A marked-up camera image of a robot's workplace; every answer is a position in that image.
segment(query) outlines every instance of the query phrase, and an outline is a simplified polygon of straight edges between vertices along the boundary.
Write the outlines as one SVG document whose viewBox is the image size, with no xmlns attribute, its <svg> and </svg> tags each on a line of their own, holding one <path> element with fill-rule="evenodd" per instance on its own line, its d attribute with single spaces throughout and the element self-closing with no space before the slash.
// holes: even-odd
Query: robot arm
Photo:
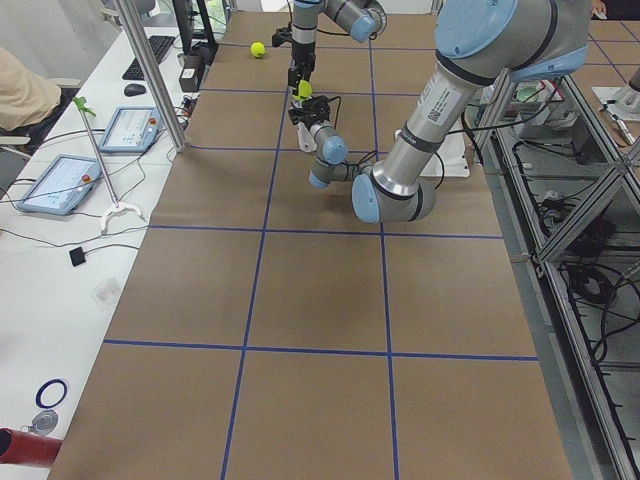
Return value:
<svg viewBox="0 0 640 480">
<path fill-rule="evenodd" d="M 330 122 L 331 102 L 325 96 L 313 97 L 309 80 L 315 70 L 318 18 L 324 13 L 358 42 L 382 33 L 386 15 L 377 0 L 295 0 L 292 22 L 278 29 L 274 47 L 292 45 L 292 65 L 288 85 L 294 101 L 289 117 L 298 128 L 300 149 L 316 152 L 309 181 L 326 188 L 334 180 L 353 180 L 355 170 L 346 165 L 347 146 Z"/>
<path fill-rule="evenodd" d="M 589 0 L 448 0 L 438 17 L 434 76 L 387 158 L 354 181 L 364 222 L 414 221 L 435 205 L 420 172 L 478 88 L 510 69 L 511 80 L 569 74 L 586 58 Z"/>
</svg>

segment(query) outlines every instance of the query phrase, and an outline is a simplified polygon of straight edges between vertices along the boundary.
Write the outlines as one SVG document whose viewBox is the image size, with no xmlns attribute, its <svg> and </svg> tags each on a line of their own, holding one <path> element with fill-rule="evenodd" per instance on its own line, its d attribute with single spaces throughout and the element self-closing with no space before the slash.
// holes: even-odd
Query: beige jacket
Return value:
<svg viewBox="0 0 640 480">
<path fill-rule="evenodd" d="M 60 87 L 27 69 L 0 47 L 0 128 L 38 123 L 60 103 Z"/>
</svg>

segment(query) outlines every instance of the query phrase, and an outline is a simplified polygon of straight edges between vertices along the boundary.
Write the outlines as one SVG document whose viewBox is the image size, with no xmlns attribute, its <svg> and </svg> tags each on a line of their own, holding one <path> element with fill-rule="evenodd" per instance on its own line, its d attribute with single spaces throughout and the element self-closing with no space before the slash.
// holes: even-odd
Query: computer mouse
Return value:
<svg viewBox="0 0 640 480">
<path fill-rule="evenodd" d="M 130 83 L 124 87 L 124 95 L 126 97 L 135 97 L 136 95 L 142 95 L 147 91 L 147 87 L 139 83 Z"/>
</svg>

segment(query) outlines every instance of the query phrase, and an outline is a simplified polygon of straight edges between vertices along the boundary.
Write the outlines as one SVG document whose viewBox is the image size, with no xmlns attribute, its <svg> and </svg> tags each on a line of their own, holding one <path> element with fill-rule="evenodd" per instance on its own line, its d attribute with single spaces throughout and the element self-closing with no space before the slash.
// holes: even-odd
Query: floor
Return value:
<svg viewBox="0 0 640 480">
<path fill-rule="evenodd" d="M 572 478 L 484 172 L 415 224 L 314 190 L 290 51 L 248 50 L 286 22 L 233 18 L 49 478 Z M 321 38 L 353 160 L 389 151 L 434 27 Z"/>
</svg>

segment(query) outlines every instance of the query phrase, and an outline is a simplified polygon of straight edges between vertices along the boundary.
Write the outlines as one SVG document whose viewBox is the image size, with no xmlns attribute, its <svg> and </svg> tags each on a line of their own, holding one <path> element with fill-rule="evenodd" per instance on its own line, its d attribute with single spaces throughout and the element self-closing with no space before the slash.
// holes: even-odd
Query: red cylinder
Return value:
<svg viewBox="0 0 640 480">
<path fill-rule="evenodd" d="M 50 468 L 61 446 L 62 440 L 55 438 L 0 429 L 0 463 Z"/>
</svg>

